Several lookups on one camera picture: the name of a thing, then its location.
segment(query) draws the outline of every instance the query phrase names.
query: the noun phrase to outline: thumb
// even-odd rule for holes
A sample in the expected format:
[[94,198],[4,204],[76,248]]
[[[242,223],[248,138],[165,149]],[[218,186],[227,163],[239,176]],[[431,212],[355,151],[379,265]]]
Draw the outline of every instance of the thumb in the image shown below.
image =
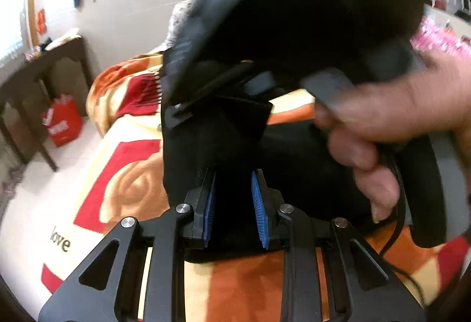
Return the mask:
[[334,106],[347,129],[369,141],[405,141],[459,127],[470,117],[471,63],[423,55],[427,69],[346,91]]

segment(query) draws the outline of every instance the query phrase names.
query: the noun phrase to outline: red shopping bag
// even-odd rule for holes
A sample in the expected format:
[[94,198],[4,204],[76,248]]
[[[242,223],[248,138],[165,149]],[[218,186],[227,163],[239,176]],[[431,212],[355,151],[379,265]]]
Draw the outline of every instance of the red shopping bag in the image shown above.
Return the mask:
[[82,129],[82,118],[71,95],[55,98],[52,106],[42,114],[42,123],[56,146],[77,138]]

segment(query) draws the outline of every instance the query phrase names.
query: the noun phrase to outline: metal screw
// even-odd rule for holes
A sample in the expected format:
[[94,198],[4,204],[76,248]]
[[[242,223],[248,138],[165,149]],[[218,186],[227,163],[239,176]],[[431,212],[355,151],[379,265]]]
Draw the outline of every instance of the metal screw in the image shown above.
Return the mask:
[[349,222],[343,217],[337,217],[334,219],[334,224],[337,228],[346,228]]
[[290,205],[290,204],[283,204],[282,206],[280,206],[280,212],[284,214],[292,213],[293,210],[294,210],[294,207],[293,205]]
[[179,204],[177,205],[177,212],[178,213],[186,213],[190,210],[190,206],[188,204]]
[[136,220],[132,217],[126,217],[121,220],[121,226],[123,228],[130,228],[136,223]]

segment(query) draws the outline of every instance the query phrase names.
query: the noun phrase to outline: wooden table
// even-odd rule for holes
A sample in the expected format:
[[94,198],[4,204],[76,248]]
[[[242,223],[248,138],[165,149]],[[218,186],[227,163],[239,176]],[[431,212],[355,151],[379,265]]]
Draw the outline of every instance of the wooden table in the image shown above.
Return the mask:
[[[23,61],[19,65],[16,64],[10,68],[5,67],[5,70],[0,71],[0,104],[3,108],[6,101],[10,101],[13,107],[18,111],[24,124],[27,126],[31,135],[33,136],[39,152],[47,161],[53,171],[57,170],[56,163],[53,161],[47,150],[42,145],[41,139],[34,131],[32,122],[26,113],[23,106],[22,98],[28,91],[31,90],[31,84],[37,83],[39,80],[43,81],[47,94],[50,99],[53,99],[53,90],[49,81],[48,71],[57,61],[68,57],[74,61],[80,62],[82,71],[85,76],[88,89],[90,89],[93,82],[87,53],[85,50],[85,43],[83,38],[76,38],[67,41],[66,43],[50,50],[44,51],[39,57],[31,61]],[[28,163],[27,159],[19,150],[11,133],[9,132],[6,124],[0,113],[0,131],[3,134],[6,142],[10,145],[11,149],[18,156],[23,164]]]

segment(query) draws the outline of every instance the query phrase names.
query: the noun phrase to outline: floor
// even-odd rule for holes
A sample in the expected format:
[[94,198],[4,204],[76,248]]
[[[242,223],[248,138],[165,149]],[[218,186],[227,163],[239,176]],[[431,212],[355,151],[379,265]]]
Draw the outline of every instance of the floor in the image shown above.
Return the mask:
[[73,206],[93,151],[100,136],[92,122],[84,119],[80,136],[60,148],[48,140],[46,148],[59,171],[53,173],[36,154],[28,164],[23,181],[17,186],[0,225],[0,273],[23,307],[37,319],[49,291],[38,280],[31,288],[31,278],[41,278],[43,241],[49,237],[53,222],[63,210]]

